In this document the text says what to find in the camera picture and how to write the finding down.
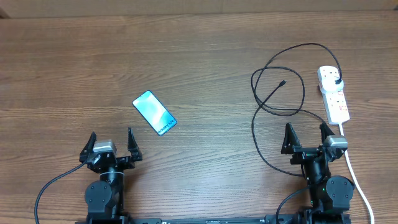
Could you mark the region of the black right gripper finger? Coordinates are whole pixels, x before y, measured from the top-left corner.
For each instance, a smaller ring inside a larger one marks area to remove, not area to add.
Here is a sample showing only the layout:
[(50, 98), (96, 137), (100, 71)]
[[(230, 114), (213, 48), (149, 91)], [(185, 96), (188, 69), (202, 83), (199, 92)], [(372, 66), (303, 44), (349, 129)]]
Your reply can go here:
[(282, 154), (295, 154), (302, 150), (302, 145), (291, 123), (285, 125), (284, 141), (282, 143)]
[(326, 122), (323, 122), (320, 125), (320, 131), (321, 131), (321, 138), (322, 138), (322, 143), (325, 142), (325, 139), (328, 136), (334, 135), (334, 132), (329, 128), (329, 126), (326, 124)]

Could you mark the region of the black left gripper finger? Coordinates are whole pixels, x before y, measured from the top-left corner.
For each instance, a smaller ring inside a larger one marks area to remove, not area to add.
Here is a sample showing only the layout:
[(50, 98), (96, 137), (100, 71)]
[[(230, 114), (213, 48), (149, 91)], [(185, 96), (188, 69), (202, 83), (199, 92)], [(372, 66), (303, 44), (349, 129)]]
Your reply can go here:
[(87, 161), (89, 155), (93, 152), (95, 142), (96, 142), (96, 134), (95, 132), (92, 132), (88, 142), (80, 152), (79, 161), (81, 163)]
[(127, 150), (131, 153), (131, 159), (133, 161), (142, 160), (142, 152), (140, 151), (139, 146), (137, 145), (137, 142), (134, 139), (134, 135), (130, 127), (128, 127)]

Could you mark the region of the blue Galaxy smartphone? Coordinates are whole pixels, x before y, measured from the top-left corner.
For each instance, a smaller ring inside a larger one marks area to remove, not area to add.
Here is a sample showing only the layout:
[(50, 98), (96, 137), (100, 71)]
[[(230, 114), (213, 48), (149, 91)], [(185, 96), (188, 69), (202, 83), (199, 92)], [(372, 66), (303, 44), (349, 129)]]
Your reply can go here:
[(163, 136), (177, 124), (174, 116), (150, 90), (133, 100), (132, 105), (159, 136)]

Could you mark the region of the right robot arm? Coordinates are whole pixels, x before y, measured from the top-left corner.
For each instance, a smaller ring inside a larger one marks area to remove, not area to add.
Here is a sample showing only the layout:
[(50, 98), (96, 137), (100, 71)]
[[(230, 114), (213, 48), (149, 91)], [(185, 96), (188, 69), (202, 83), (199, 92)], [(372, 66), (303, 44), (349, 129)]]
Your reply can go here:
[[(302, 168), (307, 186), (284, 199), (275, 213), (280, 223), (350, 223), (349, 215), (355, 184), (346, 177), (331, 175), (329, 163), (339, 159), (348, 149), (342, 135), (336, 135), (326, 123), (320, 125), (322, 142), (318, 147), (303, 147), (291, 123), (285, 125), (281, 153), (291, 155), (290, 163)], [(293, 215), (280, 217), (284, 203), (304, 191), (310, 194), (309, 207), (302, 207)]]

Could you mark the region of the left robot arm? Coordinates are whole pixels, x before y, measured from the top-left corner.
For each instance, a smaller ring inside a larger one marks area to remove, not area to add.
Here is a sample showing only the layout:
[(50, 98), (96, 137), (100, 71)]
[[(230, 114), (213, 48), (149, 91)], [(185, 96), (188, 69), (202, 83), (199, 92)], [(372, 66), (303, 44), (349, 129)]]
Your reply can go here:
[(88, 206), (86, 223), (133, 223), (124, 210), (124, 171), (135, 168), (135, 162), (142, 160), (142, 152), (128, 129), (127, 150), (129, 156), (118, 157), (111, 140), (99, 141), (92, 133), (80, 152), (79, 161), (89, 170), (99, 174), (99, 180), (92, 182), (85, 190)]

